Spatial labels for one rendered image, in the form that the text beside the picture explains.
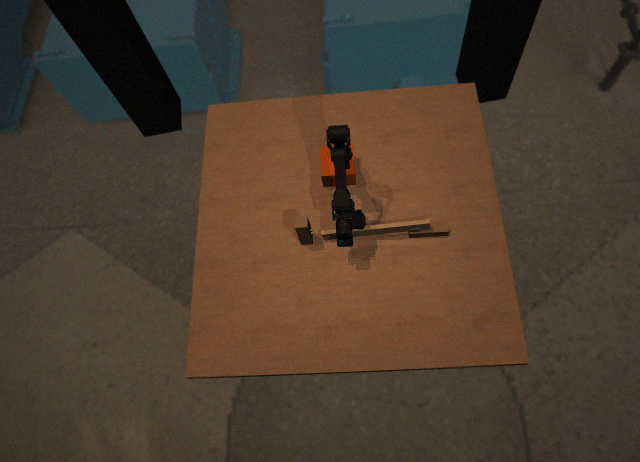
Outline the long dark brown wooden plank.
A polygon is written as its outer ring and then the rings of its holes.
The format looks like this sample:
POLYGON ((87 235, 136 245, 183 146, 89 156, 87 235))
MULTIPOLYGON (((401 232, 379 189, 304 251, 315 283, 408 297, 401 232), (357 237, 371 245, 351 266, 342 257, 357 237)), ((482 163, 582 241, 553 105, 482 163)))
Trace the long dark brown wooden plank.
MULTIPOLYGON (((363 229, 353 229, 352 235, 353 237, 359 237, 359 236, 368 236, 368 235, 398 233, 398 232, 407 232, 407 231, 410 231, 410 229, 419 229, 419 228, 421 228, 421 230, 431 229, 430 219, 379 224, 379 225, 369 225, 369 226, 365 226, 363 229)), ((323 237, 324 240, 337 239, 336 229, 323 230, 321 231, 321 236, 323 237)))

